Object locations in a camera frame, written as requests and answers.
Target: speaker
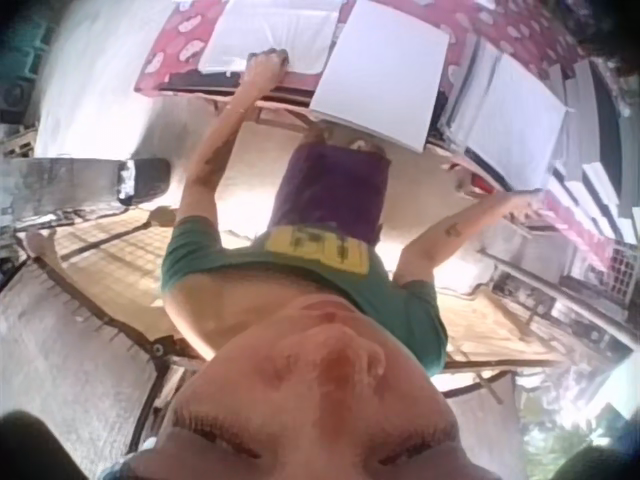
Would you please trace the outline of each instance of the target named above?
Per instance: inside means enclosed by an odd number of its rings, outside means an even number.
[[[0,80],[0,123],[22,124],[33,88],[34,82],[26,79]]]

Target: red patterned tablecloth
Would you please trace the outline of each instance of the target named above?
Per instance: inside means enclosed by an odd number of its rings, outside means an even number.
[[[485,8],[474,0],[376,1],[449,34],[449,49],[440,84],[445,93],[453,88],[469,32],[487,38],[543,80],[547,78],[549,66],[559,63],[572,75],[573,65],[584,58],[575,40],[538,0],[496,0],[495,9]],[[354,5],[355,0],[346,0],[342,6],[337,31],[346,23]],[[222,0],[178,4],[149,52],[135,90],[155,96],[162,93],[161,86],[164,85],[166,90],[172,74],[196,70],[225,6]],[[282,86],[312,92],[320,77],[321,74],[289,73]],[[611,241],[584,228],[571,209],[563,206],[552,194],[547,195],[545,205],[544,214],[550,223],[585,251],[596,266],[603,268],[608,264]]]

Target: nose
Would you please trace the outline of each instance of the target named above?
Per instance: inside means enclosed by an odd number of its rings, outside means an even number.
[[[384,373],[385,358],[375,343],[339,324],[315,327],[283,340],[275,349],[282,381],[305,379],[323,389],[372,388]]]

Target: eyelash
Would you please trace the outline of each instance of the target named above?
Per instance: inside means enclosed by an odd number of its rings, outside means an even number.
[[[447,428],[440,429],[429,434],[422,433],[417,440],[411,445],[401,450],[387,455],[380,459],[378,463],[383,467],[391,467],[407,462],[412,458],[422,455],[428,450],[448,442],[454,442],[458,438],[458,428],[456,425],[450,425]]]
[[[217,419],[176,412],[173,424],[176,427],[189,430],[210,443],[227,448],[238,455],[253,460],[262,458],[262,455],[258,452],[247,447],[236,432],[227,428]]]

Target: yellow print on shirt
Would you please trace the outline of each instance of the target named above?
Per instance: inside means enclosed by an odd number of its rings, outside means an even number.
[[[306,260],[350,273],[369,273],[369,249],[355,238],[309,227],[277,227],[271,230],[265,250]]]

